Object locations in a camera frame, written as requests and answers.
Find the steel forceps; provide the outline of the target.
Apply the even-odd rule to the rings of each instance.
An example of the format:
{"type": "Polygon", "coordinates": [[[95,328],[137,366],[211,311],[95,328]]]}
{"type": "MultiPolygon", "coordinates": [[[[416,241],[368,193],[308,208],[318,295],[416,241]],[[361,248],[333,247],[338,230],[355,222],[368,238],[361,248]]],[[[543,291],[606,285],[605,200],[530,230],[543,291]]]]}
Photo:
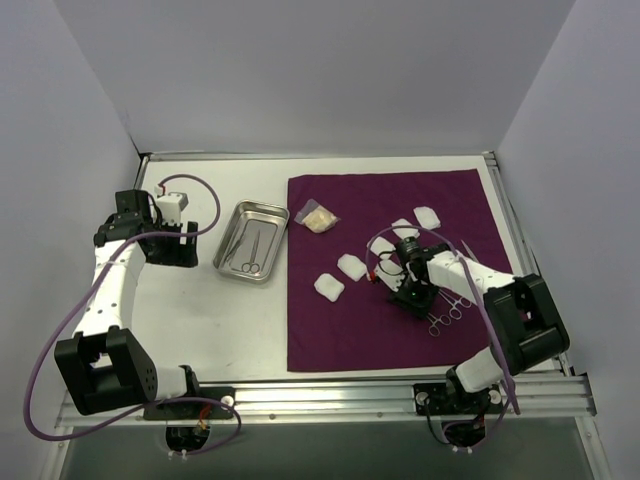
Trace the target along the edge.
{"type": "Polygon", "coordinates": [[[241,233],[239,234],[238,238],[234,240],[233,244],[231,245],[231,247],[229,248],[228,252],[225,254],[225,257],[223,259],[223,264],[225,266],[231,266],[233,263],[233,260],[235,259],[235,256],[238,252],[238,250],[240,249],[240,247],[243,245],[246,235],[247,235],[247,226],[244,226],[241,233]]]}
{"type": "Polygon", "coordinates": [[[427,314],[427,320],[430,323],[428,332],[434,338],[439,337],[441,332],[452,323],[451,318],[447,315],[436,316],[431,313],[427,314]]]}

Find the steel instrument tray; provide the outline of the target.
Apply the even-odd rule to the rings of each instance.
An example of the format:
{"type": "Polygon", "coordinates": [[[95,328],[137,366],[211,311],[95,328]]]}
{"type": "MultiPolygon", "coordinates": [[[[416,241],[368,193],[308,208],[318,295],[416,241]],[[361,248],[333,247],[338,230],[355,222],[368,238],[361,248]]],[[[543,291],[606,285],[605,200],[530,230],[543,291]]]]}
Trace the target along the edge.
{"type": "Polygon", "coordinates": [[[281,242],[289,223],[289,211],[279,205],[253,200],[242,200],[234,208],[227,223],[220,244],[213,258],[215,270],[223,277],[241,280],[253,284],[263,284],[271,276],[272,268],[278,256],[281,242]],[[244,226],[247,235],[238,250],[231,266],[225,266],[223,259],[234,240],[238,238],[244,226]],[[261,232],[256,261],[260,272],[254,275],[241,271],[241,265],[249,259],[254,237],[261,232]]]}

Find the purple surgical cloth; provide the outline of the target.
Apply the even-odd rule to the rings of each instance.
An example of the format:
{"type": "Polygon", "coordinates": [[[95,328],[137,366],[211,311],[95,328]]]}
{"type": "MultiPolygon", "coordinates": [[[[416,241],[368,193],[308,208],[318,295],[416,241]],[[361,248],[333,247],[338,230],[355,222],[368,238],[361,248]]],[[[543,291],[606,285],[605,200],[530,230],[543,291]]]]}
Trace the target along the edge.
{"type": "Polygon", "coordinates": [[[476,307],[463,312],[437,338],[429,323],[388,301],[389,290],[367,279],[354,282],[337,267],[344,254],[363,257],[377,232],[395,243],[388,228],[415,222],[413,209],[435,210],[438,233],[458,249],[464,240],[485,265],[512,272],[477,170],[451,172],[304,175],[288,182],[287,207],[297,214],[309,199],[334,213],[338,223],[315,234],[292,222],[288,229],[287,366],[293,372],[404,369],[458,364],[489,344],[476,307]],[[314,289],[322,273],[345,285],[332,303],[314,289]]]}

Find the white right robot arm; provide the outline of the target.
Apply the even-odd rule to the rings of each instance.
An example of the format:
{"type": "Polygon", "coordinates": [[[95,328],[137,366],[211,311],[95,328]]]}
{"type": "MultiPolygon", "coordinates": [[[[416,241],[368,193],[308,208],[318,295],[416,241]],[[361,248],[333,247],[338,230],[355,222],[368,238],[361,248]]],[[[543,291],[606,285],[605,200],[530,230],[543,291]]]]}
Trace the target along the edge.
{"type": "Polygon", "coordinates": [[[544,279],[493,270],[445,243],[423,247],[415,237],[395,245],[401,268],[399,287],[389,301],[420,320],[436,298],[453,294],[454,309],[479,309],[489,345],[447,372],[444,400],[455,412],[469,411],[480,393],[566,352],[570,338],[544,279]]]}

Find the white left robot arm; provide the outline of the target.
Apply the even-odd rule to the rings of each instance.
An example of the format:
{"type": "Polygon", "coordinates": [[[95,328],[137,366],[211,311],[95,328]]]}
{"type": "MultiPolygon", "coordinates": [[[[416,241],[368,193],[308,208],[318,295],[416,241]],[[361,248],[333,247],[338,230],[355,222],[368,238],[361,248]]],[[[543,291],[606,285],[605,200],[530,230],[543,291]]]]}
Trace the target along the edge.
{"type": "Polygon", "coordinates": [[[179,239],[198,225],[183,223],[184,193],[125,190],[116,211],[94,236],[97,290],[91,294],[71,338],[57,341],[54,359],[80,414],[164,400],[179,419],[202,405],[188,365],[159,367],[131,330],[138,280],[145,265],[197,266],[197,241],[179,239]]]}

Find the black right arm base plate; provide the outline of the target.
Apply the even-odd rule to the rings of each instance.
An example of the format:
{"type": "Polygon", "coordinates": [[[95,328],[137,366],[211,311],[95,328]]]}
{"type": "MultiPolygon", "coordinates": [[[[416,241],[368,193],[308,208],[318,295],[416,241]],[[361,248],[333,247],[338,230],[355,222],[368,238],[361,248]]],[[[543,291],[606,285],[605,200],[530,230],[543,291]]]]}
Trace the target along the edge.
{"type": "Polygon", "coordinates": [[[456,393],[446,382],[417,383],[412,389],[415,411],[421,416],[493,415],[504,406],[496,385],[476,393],[456,393]]]}

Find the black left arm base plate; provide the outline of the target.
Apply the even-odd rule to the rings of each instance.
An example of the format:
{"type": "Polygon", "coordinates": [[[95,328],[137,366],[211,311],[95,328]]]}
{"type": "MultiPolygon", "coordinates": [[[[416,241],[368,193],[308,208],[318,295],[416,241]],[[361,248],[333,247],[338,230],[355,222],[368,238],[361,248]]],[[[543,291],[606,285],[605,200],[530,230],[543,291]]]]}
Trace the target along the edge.
{"type": "Polygon", "coordinates": [[[204,386],[196,394],[198,400],[185,402],[164,401],[146,407],[143,418],[147,421],[231,420],[234,415],[222,404],[235,404],[236,389],[232,386],[204,386]]]}

